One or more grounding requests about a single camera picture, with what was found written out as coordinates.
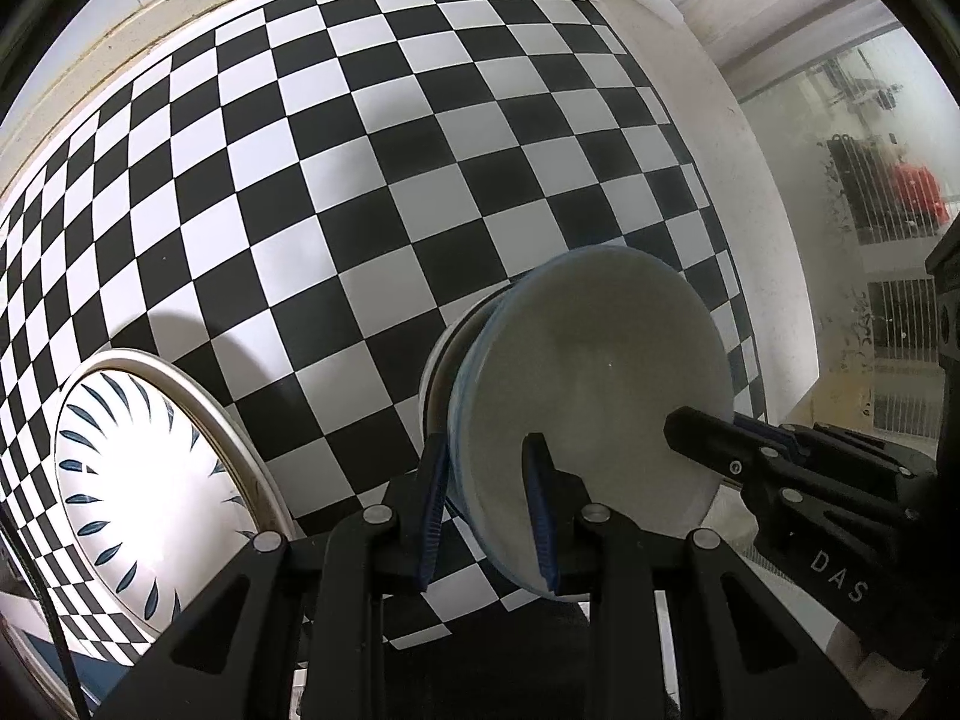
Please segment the white plate small floral mark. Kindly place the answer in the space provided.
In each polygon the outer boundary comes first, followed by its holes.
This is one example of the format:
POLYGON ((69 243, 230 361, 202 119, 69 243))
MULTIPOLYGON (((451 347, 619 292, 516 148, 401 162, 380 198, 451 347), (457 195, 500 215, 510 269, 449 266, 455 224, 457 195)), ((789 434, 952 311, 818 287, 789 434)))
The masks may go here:
POLYGON ((119 382, 121 376, 132 380, 135 388, 149 383, 164 403, 171 403, 174 415, 184 415, 190 427, 212 447, 215 468, 231 478, 242 502, 249 507, 252 520, 262 530, 275 530, 288 539, 297 539, 301 535, 277 483, 267 472, 267 466, 252 440, 205 387, 178 366, 156 355, 133 348, 103 349, 94 353, 65 385, 55 431, 61 433, 64 430, 64 413, 71 411, 71 405, 75 405, 73 394, 78 390, 94 388, 93 380, 96 377, 104 380, 107 390, 114 394, 127 416, 132 418, 132 397, 129 394, 119 395, 116 388, 112 387, 113 383, 117 383, 117 387, 122 388, 119 382))

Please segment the white plate blue leaf pattern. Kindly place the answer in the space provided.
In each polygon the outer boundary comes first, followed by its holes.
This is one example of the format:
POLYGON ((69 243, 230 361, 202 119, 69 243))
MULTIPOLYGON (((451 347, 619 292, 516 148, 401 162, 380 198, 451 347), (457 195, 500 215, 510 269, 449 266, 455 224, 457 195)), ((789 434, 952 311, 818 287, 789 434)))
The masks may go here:
POLYGON ((76 546, 124 613, 158 635, 257 534, 212 442, 133 372, 85 372, 65 395, 53 471, 76 546))

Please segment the black white checkered mat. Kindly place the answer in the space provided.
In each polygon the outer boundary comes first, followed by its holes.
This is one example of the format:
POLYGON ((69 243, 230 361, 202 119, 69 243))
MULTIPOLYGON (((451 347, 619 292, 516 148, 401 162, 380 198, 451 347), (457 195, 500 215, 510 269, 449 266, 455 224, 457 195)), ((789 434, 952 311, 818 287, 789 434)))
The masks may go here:
POLYGON ((579 245, 679 270, 765 410, 721 222, 651 65, 578 0, 265 0, 161 52, 2 223, 2 500, 85 655, 148 645, 57 509, 57 395, 106 346, 184 369, 306 530, 416 456, 428 351, 579 245))

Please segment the frosted glass sliding door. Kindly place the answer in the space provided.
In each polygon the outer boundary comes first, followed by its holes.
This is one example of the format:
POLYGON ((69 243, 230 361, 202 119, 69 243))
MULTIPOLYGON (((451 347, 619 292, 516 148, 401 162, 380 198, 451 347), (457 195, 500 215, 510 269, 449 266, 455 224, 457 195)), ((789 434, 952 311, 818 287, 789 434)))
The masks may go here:
POLYGON ((924 260, 958 216, 958 106, 880 0, 830 0, 726 68, 786 206, 820 379, 800 412, 934 447, 924 260))

